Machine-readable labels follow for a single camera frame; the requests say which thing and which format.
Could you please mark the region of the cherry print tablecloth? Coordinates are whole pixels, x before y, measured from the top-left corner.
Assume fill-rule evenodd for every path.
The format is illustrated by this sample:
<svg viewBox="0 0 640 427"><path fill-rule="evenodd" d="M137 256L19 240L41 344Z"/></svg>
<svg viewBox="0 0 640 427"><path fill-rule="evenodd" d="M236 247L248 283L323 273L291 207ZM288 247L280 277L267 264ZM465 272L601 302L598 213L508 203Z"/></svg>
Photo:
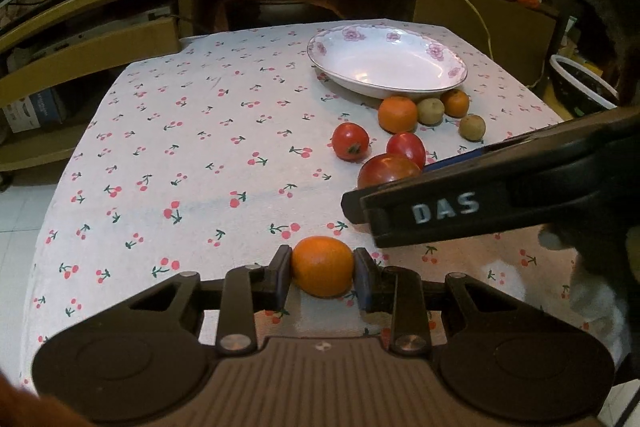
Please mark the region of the cherry print tablecloth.
<svg viewBox="0 0 640 427"><path fill-rule="evenodd" d="M63 329L181 271L219 279L264 265L308 236L370 249L431 281L452 271L543 309L627 350L622 310L586 305L570 280L574 251L548 251L536 229L406 248L373 247L342 195L359 166L338 159L334 129L388 140L374 107L316 72L312 25L224 32L129 65L104 96L52 197L35 252L23 322L20 382Z"/></svg>

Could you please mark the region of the white floral porcelain plate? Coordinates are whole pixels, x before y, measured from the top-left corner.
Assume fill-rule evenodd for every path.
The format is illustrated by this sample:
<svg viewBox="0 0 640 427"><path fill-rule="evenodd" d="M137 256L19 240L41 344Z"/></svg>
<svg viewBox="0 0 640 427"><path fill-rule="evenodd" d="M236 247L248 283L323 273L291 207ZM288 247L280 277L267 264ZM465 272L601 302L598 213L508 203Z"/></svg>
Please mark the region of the white floral porcelain plate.
<svg viewBox="0 0 640 427"><path fill-rule="evenodd" d="M469 69L449 46L390 24L351 23L318 32L307 56L339 86L369 98L425 98L460 87Z"/></svg>

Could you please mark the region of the small orange tangerine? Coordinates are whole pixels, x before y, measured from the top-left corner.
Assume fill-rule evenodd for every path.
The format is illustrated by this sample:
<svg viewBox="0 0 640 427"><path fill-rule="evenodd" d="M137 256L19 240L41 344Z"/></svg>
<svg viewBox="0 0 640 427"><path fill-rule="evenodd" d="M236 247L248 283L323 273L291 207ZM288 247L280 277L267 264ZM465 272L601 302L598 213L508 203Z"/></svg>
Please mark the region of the small orange tangerine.
<svg viewBox="0 0 640 427"><path fill-rule="evenodd" d="M440 96L445 114L452 118L463 118L470 107L468 95L460 89L452 89Z"/></svg>
<svg viewBox="0 0 640 427"><path fill-rule="evenodd" d="M352 287L352 250L329 236L309 236L293 249L293 279L305 293L318 298L340 297Z"/></svg>

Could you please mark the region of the large dark red tomato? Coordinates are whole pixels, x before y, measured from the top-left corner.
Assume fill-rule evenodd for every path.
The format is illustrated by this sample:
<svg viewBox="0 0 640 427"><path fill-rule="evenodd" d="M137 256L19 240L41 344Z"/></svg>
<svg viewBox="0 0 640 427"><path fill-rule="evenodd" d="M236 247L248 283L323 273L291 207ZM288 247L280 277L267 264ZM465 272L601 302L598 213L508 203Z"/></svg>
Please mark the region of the large dark red tomato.
<svg viewBox="0 0 640 427"><path fill-rule="evenodd" d="M401 179L420 176L422 170L412 160L397 154L380 154L369 159L360 169L357 186L366 188Z"/></svg>

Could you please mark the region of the red tomato with stem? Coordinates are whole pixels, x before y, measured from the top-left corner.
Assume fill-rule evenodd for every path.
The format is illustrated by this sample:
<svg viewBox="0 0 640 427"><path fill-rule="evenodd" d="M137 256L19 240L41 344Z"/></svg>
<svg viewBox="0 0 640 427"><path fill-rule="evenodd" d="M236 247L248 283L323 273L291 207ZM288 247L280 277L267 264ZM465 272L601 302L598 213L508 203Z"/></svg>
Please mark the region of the red tomato with stem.
<svg viewBox="0 0 640 427"><path fill-rule="evenodd" d="M335 155L344 161L358 161L365 158L369 152L369 143L367 131L351 122L339 124L331 138Z"/></svg>

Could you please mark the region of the brown green kiwi fruit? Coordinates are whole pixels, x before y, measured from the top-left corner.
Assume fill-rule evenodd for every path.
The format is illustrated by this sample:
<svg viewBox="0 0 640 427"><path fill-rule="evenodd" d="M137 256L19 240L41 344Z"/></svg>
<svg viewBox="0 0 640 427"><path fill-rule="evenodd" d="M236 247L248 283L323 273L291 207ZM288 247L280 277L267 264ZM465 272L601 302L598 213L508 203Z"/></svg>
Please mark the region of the brown green kiwi fruit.
<svg viewBox="0 0 640 427"><path fill-rule="evenodd" d="M416 108L418 109L418 121L424 126L438 126L444 118L445 105L439 98L424 98Z"/></svg>

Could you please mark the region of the brown kiwi fruit right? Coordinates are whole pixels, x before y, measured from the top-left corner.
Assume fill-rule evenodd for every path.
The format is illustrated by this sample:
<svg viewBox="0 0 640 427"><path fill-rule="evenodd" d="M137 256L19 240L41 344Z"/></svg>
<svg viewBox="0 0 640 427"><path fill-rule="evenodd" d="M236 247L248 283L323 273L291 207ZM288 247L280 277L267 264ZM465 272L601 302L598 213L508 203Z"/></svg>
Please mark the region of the brown kiwi fruit right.
<svg viewBox="0 0 640 427"><path fill-rule="evenodd" d="M460 119L459 134L470 142L480 142L486 133L486 122L478 115L468 114Z"/></svg>

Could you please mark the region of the black bin white rim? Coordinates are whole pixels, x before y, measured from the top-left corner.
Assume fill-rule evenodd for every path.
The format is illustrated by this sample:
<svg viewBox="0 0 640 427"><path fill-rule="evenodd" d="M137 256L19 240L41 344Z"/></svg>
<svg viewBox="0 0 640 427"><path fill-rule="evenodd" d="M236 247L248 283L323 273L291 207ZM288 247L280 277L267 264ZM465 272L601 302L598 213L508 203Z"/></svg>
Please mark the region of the black bin white rim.
<svg viewBox="0 0 640 427"><path fill-rule="evenodd" d="M550 79L558 101L574 117L620 106L617 91L586 66L568 57L550 57Z"/></svg>

